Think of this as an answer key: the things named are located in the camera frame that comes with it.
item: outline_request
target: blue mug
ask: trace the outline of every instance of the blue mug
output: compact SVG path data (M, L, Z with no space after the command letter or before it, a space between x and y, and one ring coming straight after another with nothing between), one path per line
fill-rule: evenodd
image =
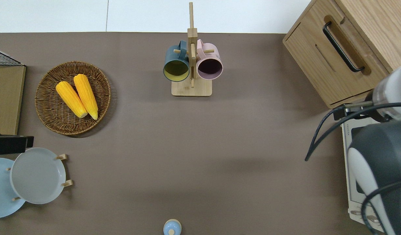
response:
M181 82L189 76L189 58L186 51L187 42L184 40L166 51L163 74L172 82Z

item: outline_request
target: mug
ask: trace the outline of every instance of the mug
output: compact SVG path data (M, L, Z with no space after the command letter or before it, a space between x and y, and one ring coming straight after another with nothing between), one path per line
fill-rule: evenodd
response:
M172 82L181 82L189 76L189 58L186 55L187 42L181 40L179 45L169 47L163 67L164 76Z
M205 50L213 49L214 52L205 53ZM212 43L203 43L201 39L198 40L196 48L198 53L198 60L196 62L196 70L203 79L216 79L222 73L222 62L218 53L218 49Z

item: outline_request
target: wicker basket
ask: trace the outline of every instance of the wicker basket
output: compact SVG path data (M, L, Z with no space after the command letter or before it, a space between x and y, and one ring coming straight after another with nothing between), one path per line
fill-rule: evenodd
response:
M56 91L56 85L67 81L73 88L73 78L86 75L98 106L98 119L90 115L79 119L67 107ZM41 80L35 94L35 108L41 122L50 130L63 135L77 135L96 126L105 116L111 101L111 87L103 72L92 64L71 61L52 68Z

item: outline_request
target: brown table surface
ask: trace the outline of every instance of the brown table surface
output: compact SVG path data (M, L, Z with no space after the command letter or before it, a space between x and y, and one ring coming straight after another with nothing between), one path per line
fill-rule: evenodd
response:
M209 98L174 97L163 76L166 49L186 36L0 33L0 50L27 65L19 134L68 154L75 183L0 219L0 234L163 234L171 218L186 235L370 234L347 213L341 131L304 162L328 109L284 35L199 33L224 65ZM113 89L105 119L80 137L47 129L34 106L45 73L73 60Z

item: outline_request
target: black drawer handle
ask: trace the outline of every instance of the black drawer handle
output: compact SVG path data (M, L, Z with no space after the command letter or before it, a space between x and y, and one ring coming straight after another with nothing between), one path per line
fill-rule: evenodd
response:
M347 65L347 67L357 73L359 71L362 71L364 69L364 66L362 66L361 68L356 68L354 67L353 63L351 63L350 59L347 57L347 55L343 52L343 50L341 49L340 45L335 41L335 39L332 37L332 35L330 34L329 30L328 30L328 26L331 24L331 21L329 21L327 24L324 25L323 27L323 32L325 34L325 36L327 37L327 39L330 41L330 43L332 44L332 46L335 48L335 50L337 51L337 53L341 56L341 58L344 60L344 63Z

